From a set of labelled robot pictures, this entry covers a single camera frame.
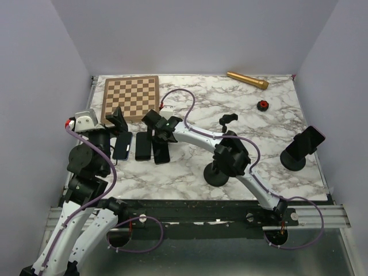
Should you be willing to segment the black phone stand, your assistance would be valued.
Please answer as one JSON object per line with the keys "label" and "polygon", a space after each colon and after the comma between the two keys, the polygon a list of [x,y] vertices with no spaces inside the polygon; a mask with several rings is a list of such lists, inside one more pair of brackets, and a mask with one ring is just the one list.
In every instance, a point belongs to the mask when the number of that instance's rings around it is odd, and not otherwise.
{"label": "black phone stand", "polygon": [[237,121],[238,115],[236,113],[232,114],[224,114],[222,118],[219,119],[219,124],[221,125],[222,129],[221,132],[223,134],[226,134],[227,132],[227,125],[231,123],[232,121]]}
{"label": "black phone stand", "polygon": [[220,171],[216,162],[213,161],[205,167],[204,179],[213,187],[222,187],[228,182],[229,176]]}
{"label": "black phone stand", "polygon": [[289,171],[300,171],[305,167],[306,156],[316,151],[312,147],[311,137],[299,133],[293,141],[281,152],[280,161]]}

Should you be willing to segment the black phone red case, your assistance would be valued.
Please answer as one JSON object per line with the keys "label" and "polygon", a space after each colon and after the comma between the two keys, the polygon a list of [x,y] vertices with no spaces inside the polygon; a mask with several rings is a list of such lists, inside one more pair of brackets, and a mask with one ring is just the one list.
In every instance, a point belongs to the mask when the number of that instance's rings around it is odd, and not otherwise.
{"label": "black phone red case", "polygon": [[324,140],[325,136],[318,129],[309,126],[303,132],[295,135],[285,151],[294,160],[301,160],[305,156],[313,154]]}

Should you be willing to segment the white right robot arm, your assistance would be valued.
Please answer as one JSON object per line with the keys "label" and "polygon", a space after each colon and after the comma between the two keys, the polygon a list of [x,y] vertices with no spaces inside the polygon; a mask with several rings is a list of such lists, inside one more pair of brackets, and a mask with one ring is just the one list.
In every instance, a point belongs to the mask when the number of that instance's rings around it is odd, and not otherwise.
{"label": "white right robot arm", "polygon": [[219,119],[221,133],[195,128],[185,118],[171,116],[166,119],[154,110],[150,110],[142,122],[155,131],[154,140],[158,143],[183,142],[212,153],[213,162],[204,169],[206,182],[219,187],[225,185],[229,178],[238,179],[265,210],[265,220],[271,225],[278,225],[285,219],[288,203],[266,187],[252,170],[255,164],[251,164],[249,153],[242,143],[243,138],[227,130],[226,125],[237,119],[234,113],[223,115]]}

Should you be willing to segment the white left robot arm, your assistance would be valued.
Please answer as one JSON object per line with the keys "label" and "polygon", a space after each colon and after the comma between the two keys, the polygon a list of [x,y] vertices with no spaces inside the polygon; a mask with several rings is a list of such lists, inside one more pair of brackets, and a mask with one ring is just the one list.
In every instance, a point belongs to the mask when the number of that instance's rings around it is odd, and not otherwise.
{"label": "white left robot arm", "polygon": [[62,211],[39,258],[21,275],[78,275],[83,262],[113,226],[127,222],[124,204],[104,199],[114,187],[104,179],[116,169],[110,159],[110,139],[128,132],[120,107],[106,116],[111,127],[100,124],[93,109],[77,112],[65,123],[67,133],[77,138],[68,156],[68,183]]}

